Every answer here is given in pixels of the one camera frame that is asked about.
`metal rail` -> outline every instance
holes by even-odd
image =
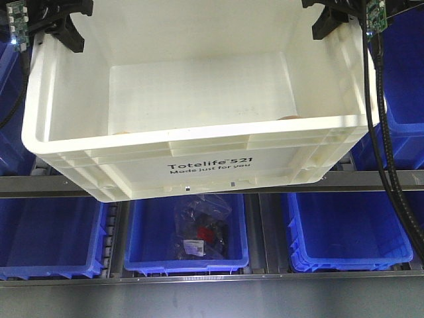
[[[405,191],[424,190],[424,170],[399,171]],[[330,171],[314,184],[283,185],[231,191],[231,193],[282,193],[332,191],[383,191],[378,172]],[[0,197],[85,197],[89,194],[64,176],[0,177]]]
[[[424,270],[396,270],[383,272],[327,272],[327,273],[286,273],[286,274],[237,274],[204,276],[160,276],[142,278],[97,278],[80,280],[21,280],[0,282],[1,288],[35,286],[92,286],[115,284],[161,284],[194,282],[234,282],[255,280],[310,280],[310,279],[353,279],[353,278],[393,278],[424,276]]]

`gray metal beam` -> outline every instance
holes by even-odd
[[[259,201],[266,256],[266,272],[269,274],[287,272],[289,256],[286,247],[286,231],[280,196],[261,193]]]
[[[424,170],[398,172],[405,191],[424,190]],[[233,193],[383,191],[378,172],[330,171],[314,184],[285,185],[232,191]],[[89,196],[64,176],[0,177],[0,197],[81,197]]]
[[[394,270],[381,272],[321,272],[321,273],[284,273],[284,274],[239,274],[206,276],[159,276],[139,278],[94,278],[80,280],[10,280],[0,281],[0,290],[9,288],[42,286],[90,286],[90,285],[127,285],[127,284],[169,284],[194,282],[237,282],[257,280],[321,280],[353,278],[420,277],[424,279],[424,270]]]
[[[264,274],[266,268],[264,233],[262,230],[259,196],[257,194],[250,193],[244,196],[244,215],[249,252],[248,273]]]
[[[0,288],[0,317],[422,318],[424,277]]]

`stacked blue bins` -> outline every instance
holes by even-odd
[[[297,272],[385,270],[412,259],[384,192],[290,193],[282,205]]]
[[[107,209],[90,197],[0,200],[0,279],[100,274]]]
[[[132,202],[125,268],[147,276],[174,272],[233,272],[245,267],[248,251],[243,196],[221,197],[232,208],[226,220],[229,228],[226,259],[175,260],[171,257],[169,251],[176,227],[174,207],[182,197],[162,197]]]
[[[22,86],[18,54],[11,45],[0,42],[0,121],[12,109]],[[34,162],[22,144],[21,130],[24,105],[20,105],[12,119],[0,130],[0,176],[28,175]]]
[[[423,169],[424,11],[396,16],[384,32],[384,88],[396,167]],[[379,125],[377,131],[382,152]],[[352,149],[352,157],[358,170],[377,168],[368,134]]]

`white label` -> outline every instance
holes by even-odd
[[[210,171],[229,171],[248,168],[253,164],[253,157],[225,160],[204,160],[200,162],[184,162],[183,164],[168,164],[171,174],[198,174]]]
[[[183,240],[184,250],[187,255],[205,256],[205,243],[202,240]]]

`black cable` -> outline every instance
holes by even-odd
[[[407,204],[407,201],[404,197],[404,194],[401,190],[400,183],[396,174],[396,169],[394,168],[394,159],[393,159],[393,151],[392,144],[390,141],[390,134],[388,134],[388,125],[387,125],[387,117],[386,110],[384,107],[384,90],[383,90],[383,81],[382,81],[382,59],[380,61],[376,61],[376,81],[377,81],[377,90],[378,90],[378,106],[379,106],[379,117],[380,121],[382,121],[382,131],[385,129],[384,138],[384,149],[388,149],[386,153],[386,158],[388,163],[390,162],[390,171],[389,177],[390,181],[393,182],[394,190],[389,184],[386,173],[384,171],[382,157],[380,155],[380,150],[378,148],[378,140],[376,136],[376,132],[374,130],[374,125],[372,122],[372,110],[371,110],[371,102],[370,102],[370,78],[368,71],[368,38],[367,38],[367,26],[366,26],[366,0],[362,0],[362,53],[364,55],[364,94],[365,94],[365,109],[366,109],[366,118],[368,124],[368,131],[370,133],[370,139],[372,143],[372,148],[374,150],[374,156],[377,162],[377,169],[380,175],[380,178],[383,183],[383,187],[392,202],[393,208],[396,212],[398,219],[400,220],[402,226],[404,227],[411,243],[420,259],[424,262],[424,234],[421,228],[419,227],[419,223],[414,217],[411,209]],[[382,56],[382,43],[378,41],[378,47],[375,49],[379,50],[380,55]]]
[[[387,168],[390,178],[390,183],[392,184],[393,192],[396,197],[397,204],[401,207],[401,212],[403,214],[403,219],[405,222],[405,229],[413,246],[415,247],[417,253],[420,255],[420,258],[424,261],[424,231],[421,229],[421,226],[413,214],[409,203],[405,197],[405,194],[402,191],[398,173],[396,172],[396,166],[394,162],[393,155],[393,146],[392,140],[390,138],[390,130],[388,126],[388,120],[386,115],[386,108],[384,105],[384,85],[383,85],[383,44],[382,37],[380,34],[376,35],[377,45],[374,45],[375,55],[374,65],[376,69],[376,86],[377,86],[377,103],[378,103],[378,116],[380,118],[380,127],[382,131],[384,152],[386,153]]]
[[[13,118],[13,115],[19,109],[22,102],[25,100],[27,96],[27,88],[28,88],[28,79],[30,73],[30,58],[28,51],[21,52],[19,54],[19,60],[21,62],[21,72],[22,72],[22,87],[19,92],[18,97],[15,100],[15,104],[12,106],[12,109],[9,111],[7,116],[0,122],[0,129],[7,125],[7,123]]]

